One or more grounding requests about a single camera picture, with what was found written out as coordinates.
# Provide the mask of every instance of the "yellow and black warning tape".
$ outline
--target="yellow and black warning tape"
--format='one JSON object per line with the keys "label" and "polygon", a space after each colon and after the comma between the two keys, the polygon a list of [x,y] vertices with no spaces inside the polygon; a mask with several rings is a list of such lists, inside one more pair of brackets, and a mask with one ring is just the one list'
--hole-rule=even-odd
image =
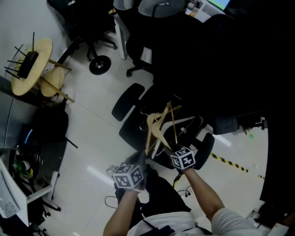
{"label": "yellow and black warning tape", "polygon": [[[234,166],[234,167],[238,168],[239,170],[244,171],[246,173],[248,173],[248,171],[249,171],[248,169],[246,169],[246,168],[244,168],[244,167],[242,167],[242,166],[240,166],[240,165],[238,165],[236,163],[233,163],[233,162],[231,162],[229,160],[226,160],[226,159],[224,159],[222,157],[219,157],[219,156],[217,156],[217,155],[215,155],[213,153],[210,153],[210,156],[212,156],[213,158],[215,158],[217,160],[220,160],[220,161],[222,161],[222,162],[224,162],[226,164],[232,165],[232,166]],[[258,177],[261,178],[261,179],[265,179],[262,175],[258,175]]]}

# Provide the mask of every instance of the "forearm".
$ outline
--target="forearm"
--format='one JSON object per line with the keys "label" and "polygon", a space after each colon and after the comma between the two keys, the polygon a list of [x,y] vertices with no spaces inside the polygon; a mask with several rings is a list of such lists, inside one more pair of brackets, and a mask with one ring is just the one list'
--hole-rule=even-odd
{"label": "forearm", "polygon": [[115,213],[105,226],[103,236],[126,236],[130,227],[138,193],[126,191]]}
{"label": "forearm", "polygon": [[183,171],[187,177],[200,207],[209,218],[212,220],[214,214],[224,205],[217,193],[195,172],[193,168],[188,168]]}

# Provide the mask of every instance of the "chair wheel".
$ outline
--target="chair wheel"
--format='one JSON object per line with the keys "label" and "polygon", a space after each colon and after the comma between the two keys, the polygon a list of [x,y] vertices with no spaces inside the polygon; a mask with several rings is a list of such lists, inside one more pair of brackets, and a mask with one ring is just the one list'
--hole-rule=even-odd
{"label": "chair wheel", "polygon": [[132,76],[132,72],[131,71],[126,72],[126,76],[127,77],[131,77]]}

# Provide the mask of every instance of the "monitor screen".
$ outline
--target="monitor screen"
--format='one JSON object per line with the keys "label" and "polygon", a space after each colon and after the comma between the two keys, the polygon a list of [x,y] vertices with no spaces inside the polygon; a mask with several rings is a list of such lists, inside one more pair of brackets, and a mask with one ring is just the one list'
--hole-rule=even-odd
{"label": "monitor screen", "polygon": [[224,10],[230,0],[208,0],[208,1],[213,3],[215,6],[219,7],[221,10]]}

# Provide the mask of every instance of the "white floor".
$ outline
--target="white floor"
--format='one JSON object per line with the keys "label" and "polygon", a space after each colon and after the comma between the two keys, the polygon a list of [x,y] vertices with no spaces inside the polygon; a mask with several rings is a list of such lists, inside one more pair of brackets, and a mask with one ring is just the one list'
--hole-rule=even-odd
{"label": "white floor", "polygon": [[[106,177],[109,165],[118,165],[134,150],[118,135],[123,122],[118,122],[111,114],[120,95],[133,83],[142,84],[146,90],[152,85],[153,76],[146,71],[135,71],[126,77],[126,70],[133,66],[128,58],[122,60],[118,49],[97,45],[97,53],[106,55],[112,61],[110,70],[100,76],[89,71],[86,47],[76,51],[70,58],[73,70],[65,78],[62,90],[75,99],[68,103],[69,128],[67,137],[78,145],[78,149],[68,144],[60,168],[60,178],[54,191],[54,202],[61,212],[51,211],[51,217],[42,224],[51,236],[101,236],[105,224],[114,212],[104,203],[105,196],[114,196],[114,188]],[[230,142],[216,139],[213,153],[247,169],[248,173],[209,157],[200,176],[213,187],[222,201],[231,210],[246,217],[259,204],[267,161],[267,130],[254,128],[254,138],[243,132],[226,134],[222,137]],[[203,130],[199,139],[206,134]],[[160,175],[170,183],[177,175],[176,170],[168,170],[155,165]],[[176,189],[189,186],[185,177]],[[141,193],[142,202],[148,201],[147,193]],[[210,222],[201,211],[194,195],[184,199],[192,208],[200,226],[210,228]],[[116,207],[115,199],[108,198],[109,205]]]}

